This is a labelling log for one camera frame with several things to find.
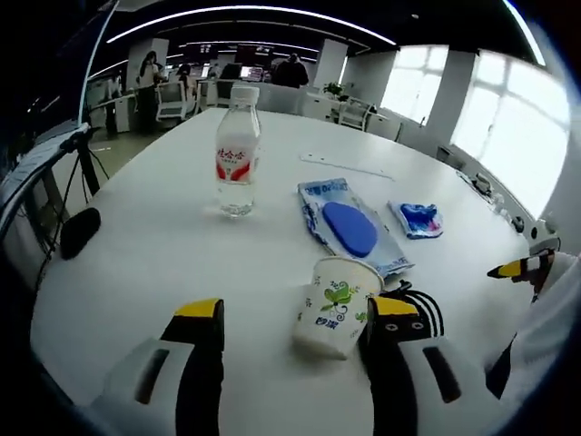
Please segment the person's right hand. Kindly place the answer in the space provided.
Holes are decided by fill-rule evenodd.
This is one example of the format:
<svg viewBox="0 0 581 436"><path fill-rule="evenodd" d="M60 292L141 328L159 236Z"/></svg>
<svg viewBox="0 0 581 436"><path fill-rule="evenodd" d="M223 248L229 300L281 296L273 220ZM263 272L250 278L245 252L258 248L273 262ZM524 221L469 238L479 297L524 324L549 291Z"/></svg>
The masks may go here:
<svg viewBox="0 0 581 436"><path fill-rule="evenodd" d="M538 269L536 270L531 278L531 285L533 286L534 298L536 299L542 292L550 274L550 269Z"/></svg>

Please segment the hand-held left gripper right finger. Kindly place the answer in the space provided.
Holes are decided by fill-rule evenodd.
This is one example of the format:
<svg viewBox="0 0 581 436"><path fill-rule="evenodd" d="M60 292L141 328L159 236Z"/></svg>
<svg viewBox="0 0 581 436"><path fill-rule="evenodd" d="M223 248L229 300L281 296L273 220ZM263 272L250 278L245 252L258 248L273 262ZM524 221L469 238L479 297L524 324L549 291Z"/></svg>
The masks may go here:
<svg viewBox="0 0 581 436"><path fill-rule="evenodd" d="M368 299L359 351L370 382L375 435L467 435L468 365L412 303Z"/></svg>

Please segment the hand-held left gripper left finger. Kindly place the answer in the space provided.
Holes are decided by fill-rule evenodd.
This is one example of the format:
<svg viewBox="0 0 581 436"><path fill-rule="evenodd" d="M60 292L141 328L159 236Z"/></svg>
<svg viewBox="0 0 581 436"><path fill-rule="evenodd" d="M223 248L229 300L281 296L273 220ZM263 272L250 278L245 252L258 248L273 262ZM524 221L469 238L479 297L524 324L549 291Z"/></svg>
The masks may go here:
<svg viewBox="0 0 581 436"><path fill-rule="evenodd" d="M91 409L115 435L218 435L224 301L178 309L109 371Z"/></svg>

